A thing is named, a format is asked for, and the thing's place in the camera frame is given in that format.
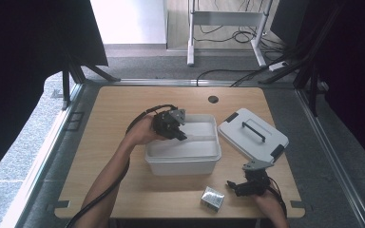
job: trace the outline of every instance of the black cable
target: black cable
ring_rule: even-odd
[[[260,8],[262,7],[262,3],[263,3],[263,0],[261,0],[260,4],[259,4],[259,12],[260,12]]]
[[[240,5],[240,7],[239,7],[239,10],[238,10],[238,11],[240,11],[240,9],[241,9],[242,5],[244,5],[244,3],[245,3],[245,2],[247,2],[247,0],[242,1],[242,3],[241,3],[241,5]]]
[[[257,71],[251,72],[247,75],[245,75],[244,77],[241,77],[240,79],[238,79],[235,83],[233,83],[230,87],[237,87],[239,86],[242,82],[247,81],[247,80],[251,80],[253,79],[255,76],[257,76],[258,74],[262,73],[263,71],[265,71],[268,67],[265,68],[261,68]]]
[[[212,33],[212,32],[214,32],[214,31],[217,31],[217,30],[219,30],[219,29],[221,29],[223,26],[219,26],[219,27],[217,27],[217,28],[215,28],[215,29],[213,29],[213,30],[210,30],[210,31],[204,31],[203,29],[202,29],[202,26],[200,25],[200,29],[201,29],[201,32],[203,33],[203,34],[209,34],[209,33]]]
[[[280,207],[282,208],[283,210],[283,213],[284,213],[284,216],[287,218],[287,208],[286,208],[286,203],[284,203],[283,201],[283,198],[282,198],[282,195],[280,193],[280,190],[279,190],[279,187],[278,187],[278,184],[275,180],[273,180],[272,178],[269,178],[270,180],[272,180],[275,185],[277,186],[277,189],[279,192],[277,192],[275,189],[273,189],[271,186],[265,186],[267,190],[269,190],[274,196],[275,198],[277,199]]]
[[[276,42],[276,41],[268,40],[268,39],[266,39],[266,38],[262,38],[262,40],[266,40],[266,41],[268,41],[268,42],[271,42],[271,43],[274,43],[274,44],[277,44],[277,45],[280,45],[280,46],[283,46],[283,47],[285,47],[285,46],[286,46],[286,45],[284,45],[284,44],[281,44],[281,43]]]
[[[171,110],[175,110],[178,109],[176,106],[172,105],[172,104],[163,104],[163,105],[158,105],[158,106],[154,106],[152,108],[147,109],[146,111],[144,111],[143,113],[141,113],[138,117],[136,117],[132,123],[128,126],[128,128],[126,129],[125,134],[127,134],[129,132],[129,130],[138,122],[140,121],[145,115],[147,115],[148,113],[154,112],[158,109],[164,108],[164,107],[170,107]],[[99,203],[102,199],[104,199],[106,196],[108,196],[108,194],[110,194],[112,191],[114,191],[114,189],[120,184],[120,182],[123,180],[123,178],[125,177],[128,169],[129,169],[129,164],[130,164],[130,159],[128,159],[123,172],[121,173],[121,175],[105,190],[105,192],[103,192],[100,196],[98,196],[96,199],[92,200],[90,203],[88,203],[84,208],[82,208],[68,223],[66,228],[72,227],[76,221],[78,219],[80,219],[85,213],[87,213],[91,208],[93,208],[97,203]]]
[[[277,58],[280,58],[281,57],[281,55],[280,55],[279,57],[273,59],[273,58],[271,58],[271,57],[268,56],[268,53],[280,53],[280,51],[275,51],[275,50],[265,50],[265,51],[263,51],[263,57],[265,57],[265,59],[267,59],[267,60],[269,60],[271,62],[273,62]]]
[[[274,52],[283,52],[284,51],[283,48],[270,47],[270,46],[266,45],[265,43],[263,43],[262,41],[260,41],[260,46],[263,47],[265,50],[273,50]]]
[[[200,76],[197,77],[197,86],[200,86],[199,85],[199,80],[202,76],[208,74],[208,73],[211,73],[211,72],[216,72],[216,71],[221,71],[221,72],[252,72],[252,71],[255,71],[255,70],[252,70],[252,69],[211,69],[211,70],[208,70],[208,71],[205,71],[204,73],[200,74]]]
[[[241,41],[238,39],[238,36],[239,35],[243,35],[244,37],[246,37],[246,39],[244,41]],[[239,27],[239,30],[233,32],[233,38],[236,42],[240,43],[240,44],[245,44],[245,43],[249,43],[252,39],[254,39],[255,37],[255,34],[252,33],[252,32],[249,32],[249,31],[244,31],[244,30],[241,30],[240,27]]]
[[[233,39],[233,37],[227,38],[227,39],[225,39],[225,40],[209,40],[209,39],[200,39],[200,40],[199,40],[199,39],[194,38],[194,40],[195,40],[195,41],[198,41],[198,42],[207,41],[207,42],[215,42],[215,43],[222,43],[222,42],[229,41],[229,40],[231,40],[231,39]]]
[[[250,6],[250,2],[251,2],[251,0],[248,0],[247,7],[245,7],[245,11],[252,11],[253,10],[255,0],[253,0],[253,5],[251,5],[251,9],[248,10],[248,7]]]
[[[99,197],[91,201],[88,205],[86,205],[84,208],[82,208],[67,224],[66,228],[72,227],[78,219],[80,219],[85,213],[87,213],[91,208],[93,208],[97,203],[99,203],[102,199],[104,199],[108,194],[110,194],[123,180],[125,177],[127,171],[129,169],[129,159],[128,162],[125,165],[125,168],[123,170],[123,173],[121,173],[120,177],[117,178],[106,190],[104,193],[102,193]]]
[[[216,4],[216,0],[213,3],[215,4],[216,9],[218,9],[218,11],[219,11],[219,7],[218,7],[218,4]]]
[[[278,186],[278,184],[277,184],[277,182],[275,181],[275,180],[273,180],[272,178],[270,178],[270,177],[268,177],[269,178],[269,180],[271,180],[274,184],[275,184],[275,186],[277,187],[277,189],[278,189],[278,193],[280,194],[280,195],[282,195],[281,193],[280,193],[280,189],[279,189],[279,186]]]

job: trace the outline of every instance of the forearm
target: forearm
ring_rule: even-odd
[[[257,204],[260,211],[274,223],[275,228],[289,227],[283,209],[272,192],[266,190],[263,195],[252,195],[251,198]]]
[[[116,152],[99,174],[95,182],[88,191],[82,207],[85,207],[91,201],[105,192],[105,190],[117,180],[123,173],[129,160],[130,153],[134,145],[123,139]],[[84,214],[76,223],[75,227],[101,227],[106,226],[112,213],[115,199],[117,198],[119,186],[116,187],[105,199],[101,200]]]

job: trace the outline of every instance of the wooden table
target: wooden table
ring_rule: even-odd
[[[211,104],[209,96],[219,101]],[[69,200],[68,208],[57,208],[59,218],[71,218],[81,208],[85,195],[114,153],[130,122],[156,105],[173,104],[187,114],[214,115],[217,125],[241,107],[274,125],[268,104],[259,88],[248,87],[103,87],[90,114],[84,135],[59,200]],[[248,162],[238,150],[220,137],[221,159],[210,175],[160,177],[151,173],[144,159],[144,146],[137,146],[121,183],[112,217],[143,218],[262,218],[248,197],[236,197],[226,181],[245,182],[242,165]],[[268,175],[279,185],[289,218],[300,218],[304,209],[290,201],[301,201],[286,156],[283,154]],[[218,213],[200,204],[206,186],[224,194]]]

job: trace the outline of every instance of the black device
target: black device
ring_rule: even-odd
[[[307,39],[318,21],[335,1],[280,0],[270,30],[287,46],[294,48]]]
[[[185,124],[185,110],[177,108],[156,114],[152,125],[158,135],[169,140],[177,138],[183,141],[186,140],[186,136],[179,129],[181,124]]]
[[[245,171],[247,182],[235,184],[232,181],[227,181],[227,185],[234,190],[236,196],[250,196],[257,194],[261,196],[266,191],[266,186],[271,183],[265,169],[255,171]]]
[[[273,179],[268,177],[268,174],[266,173],[264,168],[257,169],[257,170],[249,170],[245,169],[245,165],[243,166],[243,170],[245,173],[245,178],[247,179],[247,182],[235,184],[232,181],[227,181],[227,185],[234,190],[236,193],[236,196],[238,197],[246,197],[251,195],[263,195],[266,190],[270,191],[277,201],[279,202],[283,213],[285,217],[287,217],[287,209],[286,204],[283,201],[283,198],[280,194],[280,191],[278,189],[278,192],[273,189],[270,184],[271,180],[275,182]]]

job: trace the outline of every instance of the gray floor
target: gray floor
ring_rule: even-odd
[[[137,53],[140,49],[142,54],[129,57],[109,57],[110,67],[103,67],[103,70],[123,79],[118,84],[108,83],[89,69],[84,68],[88,81],[83,85],[79,98],[73,101],[75,104],[71,111],[73,115],[69,116],[62,134],[54,146],[53,153],[34,188],[18,227],[65,227],[67,221],[56,218],[53,208],[57,206],[68,169],[83,134],[95,96],[101,86],[140,83],[166,86],[176,82],[183,84],[191,82],[188,80],[195,81],[202,72],[209,69],[258,68],[257,61],[250,52],[236,54],[206,52],[199,54],[198,62],[194,67],[187,67],[186,58],[179,52],[164,51],[161,48],[128,47],[126,50],[119,50],[118,54],[122,55],[120,53],[122,51],[129,52],[129,48],[135,49]],[[146,54],[153,52],[159,54],[156,56]],[[298,93],[292,87],[291,82],[296,77],[296,73],[292,73],[272,85],[257,83],[257,80],[271,75],[273,73],[265,72],[256,76],[252,81],[243,83],[242,86],[263,88],[277,129],[287,135],[290,140],[286,154],[303,206],[306,208],[306,215],[303,218],[290,219],[291,227],[365,227],[363,222],[358,220],[359,217],[355,215],[356,210],[353,208],[355,204],[346,193],[347,189],[330,164],[323,144],[317,138],[316,131],[299,96],[304,91]],[[223,72],[206,75],[203,79],[210,80],[209,82],[215,85],[229,86],[241,76],[242,74],[238,73]],[[0,222],[7,213],[17,190],[25,181],[52,123],[60,113],[62,99],[57,94],[61,92],[60,75],[50,77],[46,81],[45,94],[40,104],[22,131],[22,135],[0,165]],[[343,168],[349,175],[351,184],[360,196],[359,200],[362,200],[362,205],[365,206],[365,151],[325,103],[323,95],[318,95],[317,112],[316,120],[323,127],[329,143],[334,148]],[[76,124],[74,121],[77,121],[80,113],[85,115],[80,124]]]

